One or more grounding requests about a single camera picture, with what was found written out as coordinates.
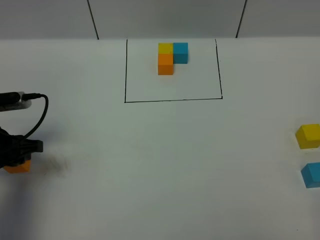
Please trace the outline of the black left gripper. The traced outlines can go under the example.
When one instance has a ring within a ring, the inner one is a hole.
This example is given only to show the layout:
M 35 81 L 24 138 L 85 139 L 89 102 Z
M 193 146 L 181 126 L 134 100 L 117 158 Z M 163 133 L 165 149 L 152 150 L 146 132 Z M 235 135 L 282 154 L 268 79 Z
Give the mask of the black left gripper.
M 33 153 L 42 153 L 41 140 L 23 139 L 23 135 L 10 135 L 0 129 L 0 167 L 18 167 L 31 160 Z

